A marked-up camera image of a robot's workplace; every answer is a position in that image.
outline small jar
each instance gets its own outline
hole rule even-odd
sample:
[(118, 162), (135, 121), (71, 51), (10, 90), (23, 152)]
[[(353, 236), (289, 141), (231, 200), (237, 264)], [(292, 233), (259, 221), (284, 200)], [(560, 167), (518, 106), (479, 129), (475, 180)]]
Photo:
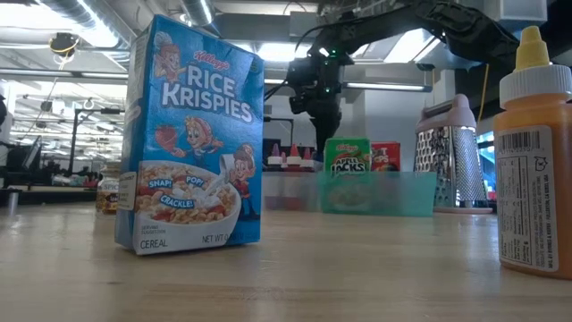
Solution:
[(109, 162), (101, 171), (104, 179), (97, 184), (96, 215), (114, 216), (119, 198), (119, 162)]

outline plastic squeeze bottle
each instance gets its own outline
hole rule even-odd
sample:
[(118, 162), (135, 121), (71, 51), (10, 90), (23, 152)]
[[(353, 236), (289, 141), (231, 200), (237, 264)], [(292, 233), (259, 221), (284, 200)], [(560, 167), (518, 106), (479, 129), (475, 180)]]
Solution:
[(571, 94), (570, 69), (550, 65), (537, 27), (523, 30), (493, 125), (504, 267), (572, 279)]

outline red cereal box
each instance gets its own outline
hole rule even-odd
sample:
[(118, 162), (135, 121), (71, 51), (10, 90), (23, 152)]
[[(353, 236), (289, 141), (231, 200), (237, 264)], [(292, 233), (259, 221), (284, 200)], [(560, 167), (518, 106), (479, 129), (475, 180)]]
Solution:
[(398, 142), (372, 142), (372, 171), (400, 171)]

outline wooden table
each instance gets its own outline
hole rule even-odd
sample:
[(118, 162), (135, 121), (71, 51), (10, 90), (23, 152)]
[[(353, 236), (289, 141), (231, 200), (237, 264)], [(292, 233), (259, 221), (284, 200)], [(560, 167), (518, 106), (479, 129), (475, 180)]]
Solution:
[(0, 216), (0, 321), (571, 321), (502, 269), (495, 216), (264, 213), (260, 243), (136, 257), (93, 204)]

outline cartoon elf character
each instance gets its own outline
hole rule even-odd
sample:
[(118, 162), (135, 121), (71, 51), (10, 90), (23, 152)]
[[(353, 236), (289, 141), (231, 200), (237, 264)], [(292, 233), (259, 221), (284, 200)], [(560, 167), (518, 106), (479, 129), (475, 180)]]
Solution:
[(192, 153), (196, 166), (204, 166), (205, 153), (214, 153), (224, 144), (213, 136), (211, 125), (201, 118), (187, 116), (185, 127), (187, 129), (187, 142), (190, 144), (191, 150), (174, 148), (171, 153), (176, 157), (186, 157)]
[(171, 36), (164, 32), (157, 32), (154, 42), (158, 52), (155, 54), (155, 76), (165, 76), (170, 83), (179, 81), (179, 74), (186, 70), (184, 67), (181, 68), (179, 47), (173, 44)]
[[(248, 189), (248, 179), (254, 177), (256, 167), (254, 164), (254, 149), (248, 143), (243, 143), (234, 152), (234, 169), (230, 170), (231, 183), (239, 191), (242, 204), (240, 205), (239, 219), (257, 220), (260, 215), (254, 209)], [(248, 214), (245, 208), (248, 203)]]

